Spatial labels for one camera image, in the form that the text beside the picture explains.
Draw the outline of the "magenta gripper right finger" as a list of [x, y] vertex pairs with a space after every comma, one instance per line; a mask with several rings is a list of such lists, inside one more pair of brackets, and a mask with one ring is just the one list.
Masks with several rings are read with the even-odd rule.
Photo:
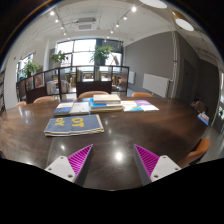
[[134, 156], [143, 186], [180, 170], [167, 155], [158, 156], [137, 144]]

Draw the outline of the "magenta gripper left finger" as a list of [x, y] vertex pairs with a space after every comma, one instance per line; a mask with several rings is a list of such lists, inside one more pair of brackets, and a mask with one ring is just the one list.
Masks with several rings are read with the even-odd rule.
[[59, 156], [46, 168], [46, 171], [79, 186], [83, 186], [93, 155], [92, 147], [93, 145], [90, 144], [68, 157]]

